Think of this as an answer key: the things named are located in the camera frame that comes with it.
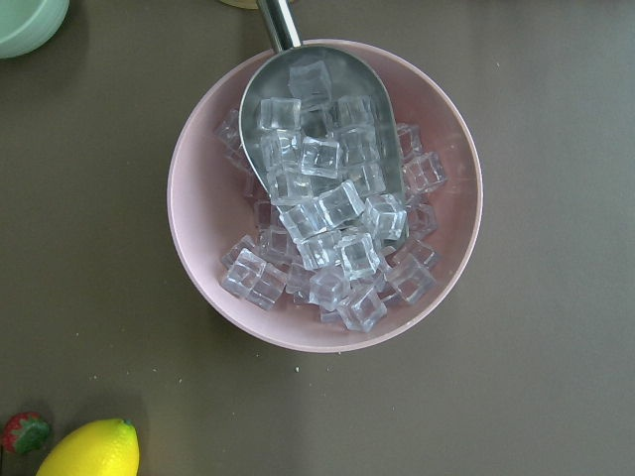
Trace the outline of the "pink bowl with ice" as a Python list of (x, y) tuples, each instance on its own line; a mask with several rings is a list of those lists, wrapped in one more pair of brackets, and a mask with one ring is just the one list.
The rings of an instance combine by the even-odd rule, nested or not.
[(280, 347), (315, 353), (357, 350), (387, 341), (422, 321), (450, 293), (465, 269), (478, 236), (483, 183), (471, 133), (445, 92), (404, 59), (362, 43), (331, 45), (366, 61), (387, 87), (400, 122), (418, 124), (425, 147), (439, 153), (446, 184), (433, 192), (439, 228), (430, 237), (441, 255), (435, 287), (414, 304), (388, 310), (368, 332), (348, 331), (318, 319), (313, 306), (281, 298), (272, 309), (234, 297), (220, 285), (221, 256), (246, 234), (254, 234), (252, 208), (244, 197), (240, 171), (224, 157), (212, 129), (235, 107), (255, 71), (272, 56), (266, 50), (240, 63), (201, 99), (176, 144), (168, 177), (168, 215), (175, 247), (190, 280), (228, 321)]

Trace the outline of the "metal ice scoop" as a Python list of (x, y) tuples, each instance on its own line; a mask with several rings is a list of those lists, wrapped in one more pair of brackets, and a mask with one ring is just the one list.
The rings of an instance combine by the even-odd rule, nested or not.
[(289, 77), (291, 66), (298, 61), (324, 60), (334, 78), (336, 93), (366, 93), (373, 100), (372, 111), (378, 120), (379, 165), (387, 191), (403, 200), (404, 184), (401, 172), (401, 151), (392, 104), (386, 87), (366, 62), (325, 42), (305, 44), (300, 39), (290, 4), (287, 1), (259, 1), (257, 7), (265, 22), (274, 55), (265, 61), (248, 82), (240, 102), (239, 130), (245, 155), (261, 184), (266, 184), (264, 153), (257, 144), (257, 113), (260, 101), (270, 97), (291, 96)]

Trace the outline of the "yellow lemon near strawberry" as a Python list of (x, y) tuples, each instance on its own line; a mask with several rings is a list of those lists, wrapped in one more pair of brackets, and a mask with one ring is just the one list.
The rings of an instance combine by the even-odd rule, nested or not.
[(137, 475), (140, 446), (128, 419), (89, 422), (65, 436), (47, 455), (36, 474)]

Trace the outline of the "red strawberry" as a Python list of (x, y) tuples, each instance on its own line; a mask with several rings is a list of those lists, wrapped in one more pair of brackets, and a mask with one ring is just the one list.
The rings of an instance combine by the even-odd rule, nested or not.
[(24, 455), (42, 448), (51, 431), (51, 425), (39, 413), (17, 413), (4, 426), (1, 446), (9, 453)]

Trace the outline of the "mint green bowl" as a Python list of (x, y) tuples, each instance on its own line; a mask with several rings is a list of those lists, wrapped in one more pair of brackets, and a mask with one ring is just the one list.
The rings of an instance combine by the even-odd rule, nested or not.
[(28, 54), (50, 40), (61, 27), (68, 0), (2, 0), (1, 59)]

